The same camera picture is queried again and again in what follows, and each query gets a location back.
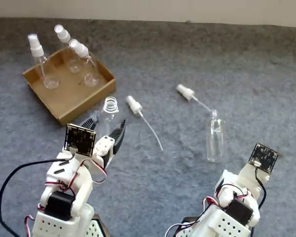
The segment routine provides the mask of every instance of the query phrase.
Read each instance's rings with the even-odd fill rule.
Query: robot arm
[[[258,198],[261,185],[266,183],[277,152],[257,143],[248,163],[238,175],[225,170],[215,185],[215,202],[195,218],[184,218],[174,237],[248,237],[249,227],[260,219]]]
[[[112,134],[102,137],[92,148],[86,148],[87,143],[94,144],[95,132],[68,124],[65,146],[57,159],[70,158],[72,149],[76,153],[68,161],[54,162],[48,170],[46,187],[33,227],[34,237],[86,235],[94,215],[93,207],[86,204],[93,189],[92,184],[102,183],[107,177],[105,168],[117,153],[124,132],[125,121]],[[80,144],[76,142],[85,137],[92,137],[92,140],[83,140]],[[100,173],[105,178],[93,181],[91,174]]]

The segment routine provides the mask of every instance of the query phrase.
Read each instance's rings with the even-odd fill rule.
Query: cardboard tray
[[[50,56],[50,60],[57,69],[60,82],[58,88],[51,90],[44,86],[43,81],[36,73],[37,66],[26,70],[23,76],[52,115],[62,125],[65,125],[115,91],[116,81],[109,70],[97,60],[101,74],[99,83],[93,87],[86,86],[82,77],[70,73],[66,68],[62,59],[63,51],[59,50]]]

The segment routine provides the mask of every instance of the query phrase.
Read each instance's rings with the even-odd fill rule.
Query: circuit board
[[[275,162],[277,160],[278,153],[260,143],[256,143],[254,150],[252,151],[251,157],[248,161],[249,164],[259,164],[258,169],[271,174]]]
[[[76,153],[92,157],[96,132],[78,125],[67,124],[64,149],[77,149]]]

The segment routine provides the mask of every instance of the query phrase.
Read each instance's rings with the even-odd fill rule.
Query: clear plastic bottle
[[[70,48],[75,51],[83,63],[81,75],[84,79],[84,83],[87,86],[96,86],[100,80],[97,61],[89,55],[88,48],[79,43],[76,39],[70,41]]]
[[[93,117],[97,121],[95,127],[97,139],[99,140],[105,135],[110,135],[121,122],[116,98],[112,96],[107,97],[102,110],[95,112]]]
[[[224,120],[218,118],[217,111],[213,110],[206,139],[208,161],[219,162],[227,156],[224,124]]]
[[[56,68],[48,59],[48,57],[44,55],[44,51],[39,43],[37,34],[28,35],[28,40],[30,42],[35,65],[38,65],[36,67],[38,76],[43,80],[46,88],[57,88],[59,86],[59,80],[57,79]]]
[[[71,40],[70,34],[62,25],[56,25],[54,31],[61,42],[61,48],[65,49],[62,52],[62,58],[65,65],[71,73],[80,72],[82,62],[80,61],[79,56],[69,46]]]

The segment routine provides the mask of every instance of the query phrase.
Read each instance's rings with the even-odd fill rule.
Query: perforated plastic panel
[[[102,233],[99,223],[95,220],[92,220],[85,233],[85,237],[105,237],[105,234]]]
[[[222,237],[248,237],[249,229],[241,225],[222,210],[216,210],[208,226]]]
[[[192,231],[192,227],[186,228],[182,231],[179,231],[176,237],[190,237],[192,233],[191,231]]]
[[[79,225],[80,218],[63,221],[52,216],[37,212],[33,237],[74,237]]]

